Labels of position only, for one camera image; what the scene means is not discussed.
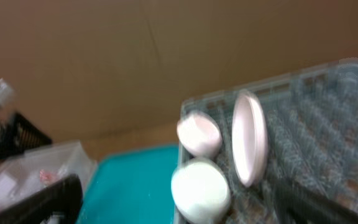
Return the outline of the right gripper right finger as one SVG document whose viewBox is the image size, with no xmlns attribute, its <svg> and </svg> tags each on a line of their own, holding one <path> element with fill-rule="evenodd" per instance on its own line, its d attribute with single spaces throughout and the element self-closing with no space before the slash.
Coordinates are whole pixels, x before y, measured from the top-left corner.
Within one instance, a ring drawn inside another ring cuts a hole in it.
<svg viewBox="0 0 358 224">
<path fill-rule="evenodd" d="M 280 224 L 358 223 L 358 213 L 316 194 L 290 179 L 278 179 L 273 190 L 274 209 Z"/>
</svg>

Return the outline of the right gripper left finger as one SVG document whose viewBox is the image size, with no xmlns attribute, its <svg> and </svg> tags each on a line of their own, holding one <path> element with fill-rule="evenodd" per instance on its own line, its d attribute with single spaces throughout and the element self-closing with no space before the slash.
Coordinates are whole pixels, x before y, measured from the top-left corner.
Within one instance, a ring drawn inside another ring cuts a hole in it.
<svg viewBox="0 0 358 224">
<path fill-rule="evenodd" d="M 80 178 L 70 174 L 0 211 L 0 224 L 42 223 L 58 215 L 60 223 L 76 223 L 83 204 Z"/>
</svg>

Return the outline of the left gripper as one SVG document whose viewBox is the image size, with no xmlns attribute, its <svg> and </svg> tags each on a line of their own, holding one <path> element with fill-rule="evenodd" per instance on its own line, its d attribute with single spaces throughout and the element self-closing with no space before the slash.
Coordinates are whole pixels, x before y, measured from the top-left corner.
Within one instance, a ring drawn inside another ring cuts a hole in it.
<svg viewBox="0 0 358 224">
<path fill-rule="evenodd" d="M 0 110 L 10 103 L 14 96 L 12 86 L 0 79 Z M 0 119 L 0 161 L 51 143 L 52 139 L 48 135 L 19 112 L 9 113 L 5 121 Z"/>
</svg>

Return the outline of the red snack wrapper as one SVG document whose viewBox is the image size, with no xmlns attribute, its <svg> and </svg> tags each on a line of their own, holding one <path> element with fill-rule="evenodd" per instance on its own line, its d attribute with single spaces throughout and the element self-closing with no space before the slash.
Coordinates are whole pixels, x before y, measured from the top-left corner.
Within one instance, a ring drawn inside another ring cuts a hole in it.
<svg viewBox="0 0 358 224">
<path fill-rule="evenodd" d="M 50 185 L 55 183 L 59 179 L 59 177 L 54 172 L 42 169 L 39 171 L 39 179 L 44 185 Z"/>
</svg>

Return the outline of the white round plate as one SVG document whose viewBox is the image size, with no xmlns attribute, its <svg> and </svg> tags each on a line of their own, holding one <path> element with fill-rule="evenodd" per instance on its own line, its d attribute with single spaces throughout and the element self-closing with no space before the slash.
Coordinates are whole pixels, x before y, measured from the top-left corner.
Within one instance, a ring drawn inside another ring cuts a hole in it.
<svg viewBox="0 0 358 224">
<path fill-rule="evenodd" d="M 232 116 L 232 155 L 244 186 L 250 187 L 262 179 L 268 152 L 267 125 L 260 101 L 250 91 L 242 90 Z"/>
</svg>

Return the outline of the white bowl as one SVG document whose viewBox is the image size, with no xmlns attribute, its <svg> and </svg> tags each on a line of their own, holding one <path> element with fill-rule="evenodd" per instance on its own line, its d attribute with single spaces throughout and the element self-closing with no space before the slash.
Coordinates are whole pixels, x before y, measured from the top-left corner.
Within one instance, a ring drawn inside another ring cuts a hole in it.
<svg viewBox="0 0 358 224">
<path fill-rule="evenodd" d="M 231 190 L 213 161 L 194 158 L 172 175 L 171 193 L 177 210 L 189 223 L 218 223 L 231 205 Z"/>
</svg>

